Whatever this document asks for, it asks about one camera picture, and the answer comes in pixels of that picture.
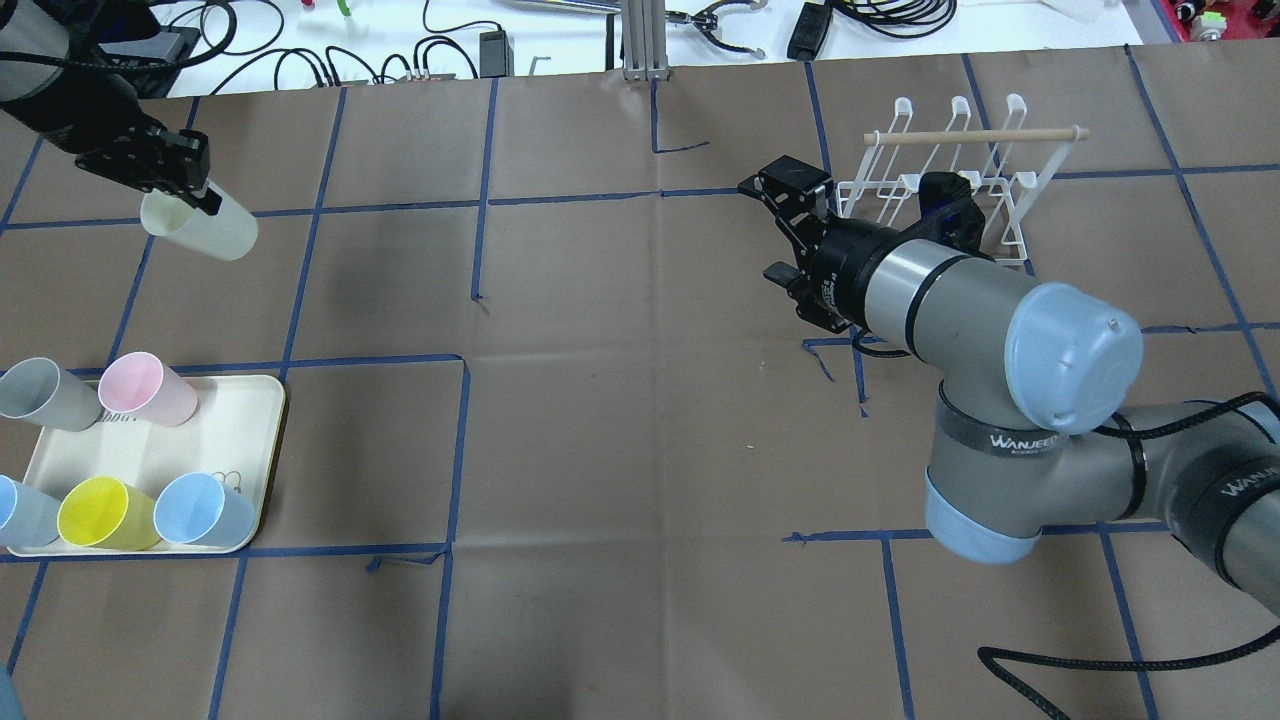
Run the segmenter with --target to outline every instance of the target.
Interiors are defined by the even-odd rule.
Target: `robotic arm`
[[[0,109],[76,155],[76,165],[84,170],[216,215],[223,199],[209,186],[209,138],[189,129],[170,132],[142,111],[124,78],[104,69],[105,59],[86,41],[90,28],[101,24],[100,8],[65,0],[0,0],[0,53],[61,60],[0,55]],[[234,15],[228,18],[234,32]]]
[[[1280,404],[1117,410],[1142,365],[1133,318],[977,254],[968,183],[932,179],[942,190],[922,191],[923,219],[901,233],[831,217],[831,177],[788,156],[739,191],[791,242],[796,265],[764,275],[801,319],[858,325],[943,370],[925,470],[933,536],[1012,562],[1043,525],[1153,518],[1280,615]]]

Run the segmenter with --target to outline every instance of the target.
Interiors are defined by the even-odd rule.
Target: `light blue cup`
[[[257,521],[253,503],[209,473],[187,473],[156,498],[156,533],[180,544],[238,547]]]
[[[58,539],[61,502],[0,475],[0,544],[40,547]]]

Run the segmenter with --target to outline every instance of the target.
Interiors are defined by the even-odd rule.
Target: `yellow cup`
[[[151,515],[156,501],[115,478],[76,486],[58,511],[58,533],[81,547],[146,550],[160,542]]]

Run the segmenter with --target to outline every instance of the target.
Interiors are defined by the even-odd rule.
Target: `pink cup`
[[[97,398],[111,413],[175,427],[196,413],[196,391],[150,352],[131,352],[102,373]]]

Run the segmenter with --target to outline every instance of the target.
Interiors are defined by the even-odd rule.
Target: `white cup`
[[[156,237],[210,258],[238,260],[257,242],[257,219],[212,181],[209,190],[223,199],[216,215],[206,215],[159,190],[143,195],[142,227]]]

